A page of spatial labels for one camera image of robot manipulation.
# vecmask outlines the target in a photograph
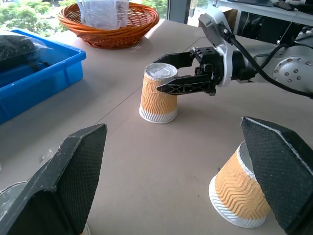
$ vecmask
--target beige tabletop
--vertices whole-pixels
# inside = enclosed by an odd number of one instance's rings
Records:
[[[119,51],[90,48],[70,33],[63,35],[87,51],[85,78],[0,126],[0,188],[30,177],[47,161],[39,163],[40,155],[66,135],[106,123],[100,181],[88,219],[92,235],[284,234],[272,213],[257,229],[228,223],[211,205],[208,185],[244,140],[242,116],[289,127],[313,146],[312,101],[269,84],[231,82],[215,97],[179,96],[177,118],[151,124],[138,113],[144,67],[165,53],[210,46],[201,30],[164,21],[138,49]]]

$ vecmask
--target blue plastic bin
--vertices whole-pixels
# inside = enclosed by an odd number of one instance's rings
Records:
[[[44,50],[40,60],[50,66],[33,74],[23,70],[22,66],[15,68],[16,74],[20,76],[20,71],[23,71],[24,75],[0,87],[0,124],[80,81],[83,78],[81,61],[86,58],[83,50],[50,41],[38,34],[23,30],[12,32],[44,42],[49,49]]]

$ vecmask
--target black cable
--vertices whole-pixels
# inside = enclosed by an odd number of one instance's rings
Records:
[[[287,92],[291,92],[294,94],[298,94],[298,95],[303,95],[306,97],[309,97],[311,99],[313,99],[313,94],[309,94],[306,92],[301,92],[301,91],[297,91],[295,89],[292,89],[290,87],[287,87],[283,84],[281,84],[280,82],[275,81],[274,79],[272,79],[271,77],[269,77],[264,70],[259,66],[259,64],[252,58],[252,56],[249,54],[249,52],[243,47],[243,45],[241,45],[235,38],[235,36],[230,36],[228,37],[228,40],[230,43],[232,43],[236,48],[238,48],[238,50],[242,53],[242,55],[244,55],[244,57],[252,64],[252,66],[255,68],[255,70],[257,70],[257,72],[269,83],[287,91]]]
[[[278,47],[276,47],[270,54],[269,56],[266,58],[266,60],[263,62],[263,64],[261,65],[261,68],[265,68],[266,65],[268,65],[268,63],[270,62],[270,60],[273,58],[273,56],[278,52],[279,49],[281,48],[288,48],[289,46],[287,44],[281,44]]]

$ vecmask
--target plastic bag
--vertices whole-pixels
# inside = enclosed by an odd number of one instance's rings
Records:
[[[46,45],[37,39],[10,31],[0,31],[0,71],[35,62]]]
[[[128,0],[82,0],[78,5],[81,21],[88,26],[114,30],[128,24]]]

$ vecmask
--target wicker basket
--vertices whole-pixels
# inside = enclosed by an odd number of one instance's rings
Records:
[[[130,47],[159,21],[159,14],[151,7],[129,3],[128,25],[116,30],[102,30],[81,24],[77,4],[63,8],[58,13],[60,22],[74,32],[77,37],[92,47],[102,49],[121,49]]]

